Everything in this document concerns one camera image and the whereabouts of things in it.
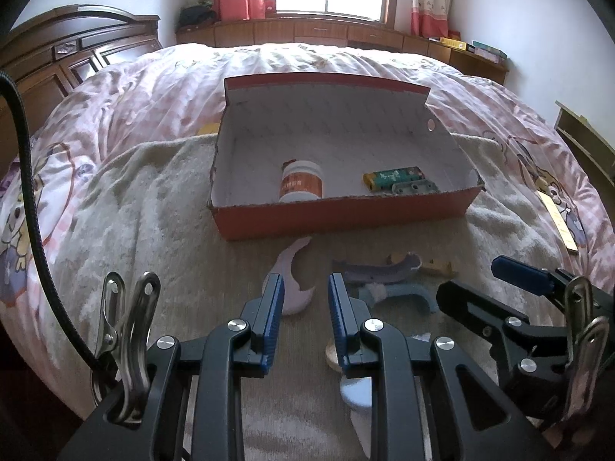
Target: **screw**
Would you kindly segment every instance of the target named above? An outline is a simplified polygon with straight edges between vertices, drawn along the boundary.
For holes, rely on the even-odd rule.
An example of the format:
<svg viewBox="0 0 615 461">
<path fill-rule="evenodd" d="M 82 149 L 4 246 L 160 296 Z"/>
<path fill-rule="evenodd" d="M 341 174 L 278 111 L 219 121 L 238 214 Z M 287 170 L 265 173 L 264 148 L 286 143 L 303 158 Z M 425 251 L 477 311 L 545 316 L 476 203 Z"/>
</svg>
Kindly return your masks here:
<svg viewBox="0 0 615 461">
<path fill-rule="evenodd" d="M 367 331 L 374 332 L 380 331 L 384 327 L 384 324 L 380 319 L 368 319 L 363 323 L 363 325 L 365 326 L 365 329 L 367 329 Z"/>
<path fill-rule="evenodd" d="M 226 325 L 227 328 L 229 328 L 231 331 L 243 331 L 245 329 L 245 326 L 247 326 L 248 323 L 246 321 L 243 321 L 241 319 L 233 319 L 232 321 L 229 321 L 229 323 Z"/>
<path fill-rule="evenodd" d="M 161 350 L 166 350 L 167 348 L 171 348 L 175 344 L 175 338 L 172 336 L 163 336 L 156 341 L 156 345 Z"/>
<path fill-rule="evenodd" d="M 442 350 L 451 350 L 455 346 L 455 342 L 451 340 L 448 336 L 441 336 L 436 341 L 435 344 L 438 345 L 438 348 Z"/>
<path fill-rule="evenodd" d="M 521 326 L 521 319 L 519 319 L 518 317 L 508 317 L 508 319 L 506 319 L 506 322 L 508 322 L 511 326 L 515 326 L 516 328 Z"/>
<path fill-rule="evenodd" d="M 532 359 L 523 359 L 520 366 L 525 372 L 534 372 L 538 367 Z"/>
</svg>

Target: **orange label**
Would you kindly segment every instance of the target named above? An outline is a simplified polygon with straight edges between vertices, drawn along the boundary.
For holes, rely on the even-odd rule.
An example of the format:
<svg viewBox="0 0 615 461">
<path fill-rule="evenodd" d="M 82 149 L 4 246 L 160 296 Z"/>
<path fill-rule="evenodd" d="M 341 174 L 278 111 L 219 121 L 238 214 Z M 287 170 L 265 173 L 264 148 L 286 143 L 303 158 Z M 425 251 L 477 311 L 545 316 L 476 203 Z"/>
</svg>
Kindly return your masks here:
<svg viewBox="0 0 615 461">
<path fill-rule="evenodd" d="M 280 197 L 294 191 L 311 192 L 322 197 L 322 180 L 311 173 L 298 172 L 286 175 L 280 187 Z"/>
</svg>

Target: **headboard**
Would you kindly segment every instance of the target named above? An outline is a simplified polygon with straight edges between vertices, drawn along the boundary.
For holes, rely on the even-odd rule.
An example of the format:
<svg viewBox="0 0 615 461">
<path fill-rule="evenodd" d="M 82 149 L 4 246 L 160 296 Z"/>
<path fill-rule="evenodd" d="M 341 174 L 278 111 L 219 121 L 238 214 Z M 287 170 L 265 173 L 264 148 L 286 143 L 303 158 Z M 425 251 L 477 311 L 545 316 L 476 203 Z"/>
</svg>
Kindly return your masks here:
<svg viewBox="0 0 615 461">
<path fill-rule="evenodd" d="M 0 43 L 0 68 L 17 82 L 30 133 L 74 88 L 105 66 L 160 50 L 157 15 L 68 5 L 36 16 Z M 0 99 L 0 179 L 17 156 L 10 111 Z"/>
</svg>

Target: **black cable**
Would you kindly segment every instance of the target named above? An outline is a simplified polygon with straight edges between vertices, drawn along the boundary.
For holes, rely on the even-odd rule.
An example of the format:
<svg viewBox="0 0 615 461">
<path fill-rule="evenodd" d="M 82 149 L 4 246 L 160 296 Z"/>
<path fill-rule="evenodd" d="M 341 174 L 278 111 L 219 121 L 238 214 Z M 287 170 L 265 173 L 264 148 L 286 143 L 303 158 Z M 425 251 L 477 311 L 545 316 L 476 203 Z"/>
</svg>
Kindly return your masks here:
<svg viewBox="0 0 615 461">
<path fill-rule="evenodd" d="M 35 260 L 36 270 L 41 281 L 42 290 L 47 297 L 49 306 L 55 315 L 62 331 L 75 348 L 79 356 L 85 361 L 92 371 L 102 372 L 107 375 L 102 365 L 98 362 L 94 354 L 85 344 L 85 341 L 73 326 L 70 317 L 66 313 L 60 300 L 60 296 L 55 289 L 51 272 L 45 258 L 45 250 L 42 247 L 41 231 L 39 230 L 38 215 L 36 212 L 36 201 L 34 185 L 32 180 L 32 156 L 30 154 L 30 132 L 28 130 L 28 120 L 23 109 L 22 97 L 17 90 L 16 84 L 3 70 L 0 70 L 0 95 L 4 97 L 13 122 L 17 131 L 17 144 L 19 146 L 19 167 L 22 175 L 22 195 L 23 209 L 30 235 L 32 246 L 32 256 Z"/>
</svg>

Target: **window frame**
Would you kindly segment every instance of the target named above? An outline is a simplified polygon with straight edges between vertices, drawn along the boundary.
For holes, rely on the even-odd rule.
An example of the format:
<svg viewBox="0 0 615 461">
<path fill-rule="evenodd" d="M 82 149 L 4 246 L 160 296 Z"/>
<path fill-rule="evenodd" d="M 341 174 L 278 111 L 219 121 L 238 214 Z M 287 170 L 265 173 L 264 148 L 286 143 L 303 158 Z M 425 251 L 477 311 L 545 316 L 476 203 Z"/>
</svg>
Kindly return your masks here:
<svg viewBox="0 0 615 461">
<path fill-rule="evenodd" d="M 276 12 L 276 15 L 282 17 L 295 17 L 295 18 L 318 18 L 318 19 L 334 19 L 337 21 L 358 22 L 365 24 L 366 22 L 375 26 L 382 26 L 393 29 L 395 26 L 395 16 L 397 12 L 397 0 L 382 0 L 382 7 L 380 12 L 380 19 L 374 20 L 368 17 L 361 17 L 352 14 L 343 14 L 337 12 L 329 12 L 327 10 L 328 1 L 325 0 L 324 12 L 302 12 L 300 10 L 282 10 Z"/>
</svg>

